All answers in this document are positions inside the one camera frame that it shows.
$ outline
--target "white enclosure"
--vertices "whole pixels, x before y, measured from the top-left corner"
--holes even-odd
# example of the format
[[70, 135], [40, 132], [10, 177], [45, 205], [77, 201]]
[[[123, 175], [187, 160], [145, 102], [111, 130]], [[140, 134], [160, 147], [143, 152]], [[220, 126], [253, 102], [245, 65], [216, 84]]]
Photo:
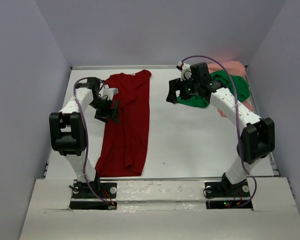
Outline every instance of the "white enclosure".
[[[212, 106], [195, 109], [165, 103], [167, 85], [163, 81], [177, 78], [179, 72], [172, 67], [193, 54], [249, 65], [247, 76], [252, 95], [259, 114], [275, 122], [274, 159], [281, 176], [289, 179], [295, 199], [287, 180], [273, 177], [275, 164], [267, 158], [253, 170], [260, 182], [253, 202], [256, 211], [212, 214], [204, 210], [204, 205], [187, 198], [185, 205], [198, 208], [179, 212], [185, 209], [174, 211], [180, 205], [165, 202], [166, 196], [170, 200], [176, 197], [167, 194], [157, 199], [163, 201], [159, 204], [126, 205], [130, 209], [110, 212], [117, 215], [113, 223], [121, 226], [107, 235], [108, 239], [124, 234], [126, 238], [133, 237], [123, 230], [128, 227], [125, 220], [137, 223], [145, 216], [148, 220], [146, 225], [140, 225], [140, 231], [151, 234], [158, 230], [162, 235], [152, 235], [157, 239], [186, 239], [188, 232], [182, 227], [191, 230], [192, 239], [300, 239], [300, 0], [0, 0], [0, 240], [18, 240], [20, 236], [22, 240], [71, 239], [70, 236], [78, 239], [83, 235], [75, 233], [95, 227], [83, 221], [93, 222], [93, 212], [65, 210], [70, 191], [65, 186], [75, 174], [63, 158], [50, 151], [48, 121], [49, 114], [61, 109], [70, 98], [73, 82], [87, 75], [106, 79], [111, 74], [135, 73], [140, 66], [152, 65], [144, 68], [152, 72], [150, 107], [154, 115], [150, 115], [148, 157], [138, 179], [166, 179], [165, 186], [169, 188], [178, 181], [171, 183], [167, 179], [219, 178], [236, 156], [234, 126]], [[70, 67], [79, 66], [101, 67], [71, 71]], [[178, 152], [168, 151], [163, 142], [153, 141], [162, 132], [158, 124], [160, 111], [166, 114], [165, 121], [160, 121], [167, 129], [165, 140]], [[104, 126], [93, 119], [92, 109], [88, 108], [86, 115], [92, 130], [90, 138], [97, 146], [89, 153], [95, 164]], [[182, 132], [175, 133], [168, 126], [172, 119], [185, 122], [191, 131], [176, 125]], [[199, 145], [182, 148], [179, 134], [197, 142], [202, 138], [211, 142], [200, 149]], [[217, 151], [216, 145], [223, 146], [224, 152]], [[183, 161], [187, 153], [191, 153], [191, 164]], [[47, 161], [46, 179], [41, 179]], [[126, 183], [127, 179], [117, 181]], [[188, 189], [203, 182], [191, 184], [180, 182]], [[139, 211], [125, 217], [126, 210], [136, 209]], [[180, 215], [184, 218], [174, 221]], [[158, 226], [158, 216], [175, 224]], [[213, 223], [223, 218], [236, 217], [244, 225], [240, 233], [234, 226], [236, 221], [226, 225], [227, 236], [213, 228]], [[211, 222], [199, 229], [198, 223], [206, 218]], [[261, 232], [252, 226], [258, 222]], [[94, 229], [104, 229], [102, 224], [96, 222]], [[51, 231], [45, 235], [42, 231], [47, 228]], [[91, 236], [87, 232], [83, 239], [94, 239]]]

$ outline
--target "pink cloth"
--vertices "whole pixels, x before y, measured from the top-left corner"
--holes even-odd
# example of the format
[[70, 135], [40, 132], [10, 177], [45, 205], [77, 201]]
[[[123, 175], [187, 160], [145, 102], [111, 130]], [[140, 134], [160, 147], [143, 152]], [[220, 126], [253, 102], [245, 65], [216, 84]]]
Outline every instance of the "pink cloth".
[[[222, 63], [222, 65], [226, 68], [226, 70], [229, 72], [230, 75], [241, 76], [244, 79], [246, 79], [246, 68], [245, 68], [244, 65], [242, 65], [241, 62], [239, 62], [239, 61], [227, 61], [227, 62]], [[223, 70], [216, 63], [208, 64], [208, 69], [209, 69], [210, 74], [212, 74], [214, 72], [217, 72], [217, 71], [220, 71], [220, 70]], [[243, 101], [242, 103], [250, 111], [254, 110], [254, 107], [251, 106], [251, 104], [247, 100]], [[219, 109], [218, 109], [218, 112], [222, 117], [226, 117], [226, 115], [222, 111], [220, 111]]]

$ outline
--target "white table surface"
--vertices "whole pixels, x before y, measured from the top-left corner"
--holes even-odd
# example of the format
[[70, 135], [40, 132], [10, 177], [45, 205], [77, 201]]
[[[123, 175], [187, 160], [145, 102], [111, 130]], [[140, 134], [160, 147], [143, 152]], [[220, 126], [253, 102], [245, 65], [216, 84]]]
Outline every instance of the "white table surface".
[[[106, 80], [110, 75], [132, 74], [140, 69], [73, 70], [64, 105], [73, 95], [74, 82], [83, 77]], [[168, 81], [180, 77], [177, 69], [150, 69], [150, 122], [146, 162], [141, 176], [129, 179], [221, 177], [237, 156], [236, 128], [217, 109], [205, 109], [166, 102]], [[88, 157], [93, 166], [100, 156], [105, 124], [94, 119], [95, 110], [85, 111], [89, 136]], [[58, 152], [51, 151], [46, 179], [76, 178]], [[251, 172], [254, 176], [273, 176], [269, 157]]]

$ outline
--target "green cloth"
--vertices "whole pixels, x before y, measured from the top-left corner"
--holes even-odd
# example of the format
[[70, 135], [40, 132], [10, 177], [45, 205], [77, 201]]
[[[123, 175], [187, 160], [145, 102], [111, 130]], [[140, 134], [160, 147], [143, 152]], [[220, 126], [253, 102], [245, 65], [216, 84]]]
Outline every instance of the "green cloth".
[[[231, 75], [231, 77], [235, 85], [238, 100], [240, 102], [243, 102], [244, 100], [250, 97], [249, 84], [242, 76]], [[213, 81], [221, 80], [229, 88], [230, 92], [234, 94], [234, 88], [231, 84], [228, 74], [225, 71], [221, 70], [221, 71], [213, 72], [211, 73], [211, 78]], [[192, 98], [189, 98], [187, 100], [182, 100], [181, 97], [178, 96], [177, 101], [179, 104], [184, 104], [187, 106], [197, 107], [202, 109], [209, 106], [209, 102], [203, 97], [200, 97], [198, 95], [193, 96]]]

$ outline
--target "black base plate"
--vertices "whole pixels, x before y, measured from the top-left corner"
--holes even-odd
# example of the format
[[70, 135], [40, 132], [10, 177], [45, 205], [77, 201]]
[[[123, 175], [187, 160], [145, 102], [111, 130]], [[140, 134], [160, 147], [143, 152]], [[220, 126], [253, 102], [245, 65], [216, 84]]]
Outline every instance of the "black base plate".
[[103, 201], [72, 201], [70, 202], [69, 208], [72, 210], [110, 210], [108, 205]]
[[237, 206], [237, 203], [239, 201], [206, 201], [205, 207], [206, 209], [253, 209], [252, 202], [249, 202], [248, 204], [244, 206]]
[[235, 190], [232, 192], [223, 192], [220, 187], [221, 182], [220, 181], [206, 181], [204, 182], [204, 188], [206, 191], [203, 193], [207, 199], [214, 199], [214, 198], [233, 198], [235, 194], [238, 195], [238, 191], [240, 190], [242, 197], [243, 198], [249, 198], [250, 197], [250, 192], [245, 192], [243, 191], [242, 187], [247, 186], [248, 187], [248, 182], [245, 181], [243, 185], [240, 187], [239, 190]]
[[101, 197], [102, 199], [107, 199], [108, 202], [103, 202], [101, 200], [96, 201], [86, 201], [86, 199], [96, 199], [94, 194], [89, 189], [86, 183], [78, 183], [77, 181], [74, 182], [73, 187], [78, 188], [79, 192], [75, 193], [72, 191], [71, 202], [70, 202], [70, 209], [72, 210], [112, 210], [117, 209], [117, 202], [115, 201], [117, 197], [116, 193], [111, 193], [110, 189], [112, 187], [117, 188], [116, 182], [101, 182], [100, 183], [100, 191], [94, 187], [94, 184], [91, 184], [92, 189], [94, 192]]
[[[86, 183], [81, 183], [83, 186], [83, 189], [80, 190], [78, 193], [72, 192], [72, 198], [73, 199], [95, 199], [96, 197], [94, 194], [90, 191]], [[78, 187], [78, 182], [75, 182], [73, 184], [73, 187], [77, 188]], [[117, 197], [117, 193], [112, 194], [110, 192], [110, 189], [112, 187], [117, 188], [117, 183], [116, 182], [101, 182], [100, 184], [100, 192], [96, 192], [96, 189], [93, 189], [95, 193], [100, 197], [100, 198], [105, 198], [103, 192], [104, 190], [109, 194], [110, 198], [115, 199]]]

